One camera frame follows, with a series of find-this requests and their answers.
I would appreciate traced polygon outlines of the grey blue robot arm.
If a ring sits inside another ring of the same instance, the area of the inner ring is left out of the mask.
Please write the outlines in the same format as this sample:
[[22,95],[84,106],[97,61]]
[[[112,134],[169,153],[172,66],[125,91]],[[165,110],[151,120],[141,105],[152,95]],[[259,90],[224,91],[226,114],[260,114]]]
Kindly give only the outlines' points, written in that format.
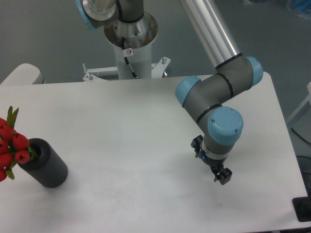
[[[156,67],[151,62],[151,44],[158,25],[144,10],[141,0],[78,0],[76,7],[86,26],[103,27],[115,50],[121,80],[149,79]],[[258,84],[263,69],[255,58],[238,50],[212,0],[183,0],[185,9],[216,73],[205,80],[188,76],[175,89],[180,105],[203,132],[193,139],[195,156],[207,164],[215,181],[225,184],[232,171],[224,167],[242,129],[241,114],[224,103]]]

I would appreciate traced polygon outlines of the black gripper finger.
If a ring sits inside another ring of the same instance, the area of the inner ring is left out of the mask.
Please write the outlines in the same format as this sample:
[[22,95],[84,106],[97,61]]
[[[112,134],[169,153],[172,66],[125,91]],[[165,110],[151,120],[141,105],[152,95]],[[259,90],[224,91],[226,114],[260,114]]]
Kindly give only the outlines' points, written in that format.
[[195,137],[192,142],[191,142],[191,147],[194,149],[195,151],[195,157],[200,157],[201,156],[201,150],[202,150],[202,142],[203,142],[203,136],[202,135],[198,135],[197,137]]
[[211,171],[215,176],[214,181],[219,181],[221,185],[229,182],[232,177],[232,171],[229,168],[224,168],[224,166],[211,167]]

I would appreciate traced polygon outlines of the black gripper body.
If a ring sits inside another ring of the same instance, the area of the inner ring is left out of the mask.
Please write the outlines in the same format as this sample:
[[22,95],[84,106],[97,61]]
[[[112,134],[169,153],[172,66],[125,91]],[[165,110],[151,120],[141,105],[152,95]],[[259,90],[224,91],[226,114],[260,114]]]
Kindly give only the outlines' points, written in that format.
[[215,154],[208,150],[200,151],[199,157],[205,164],[211,167],[212,171],[220,171],[224,166],[224,161],[226,160],[226,154]]

